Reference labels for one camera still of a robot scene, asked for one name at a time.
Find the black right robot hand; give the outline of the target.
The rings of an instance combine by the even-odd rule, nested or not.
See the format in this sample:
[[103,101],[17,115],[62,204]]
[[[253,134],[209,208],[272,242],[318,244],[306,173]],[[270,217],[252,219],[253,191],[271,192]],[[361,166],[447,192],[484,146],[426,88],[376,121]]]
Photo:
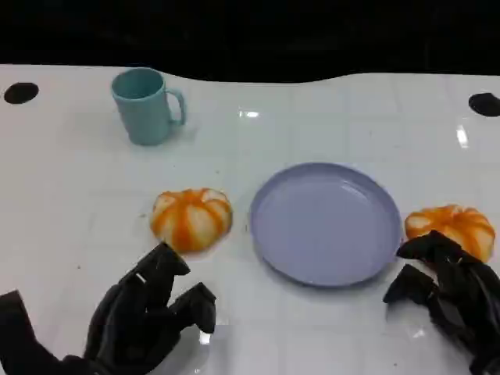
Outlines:
[[406,264],[383,302],[426,307],[439,331],[472,355],[472,374],[498,374],[499,277],[493,269],[436,230],[408,240],[397,256],[423,262],[437,279]]

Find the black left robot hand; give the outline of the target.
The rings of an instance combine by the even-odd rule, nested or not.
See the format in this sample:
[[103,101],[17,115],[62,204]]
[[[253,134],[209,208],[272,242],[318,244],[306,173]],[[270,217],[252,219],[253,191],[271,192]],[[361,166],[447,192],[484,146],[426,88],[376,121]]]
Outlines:
[[184,329],[213,333],[216,296],[202,282],[170,298],[175,278],[189,272],[170,246],[157,245],[100,301],[84,358],[102,374],[148,374],[174,350]]

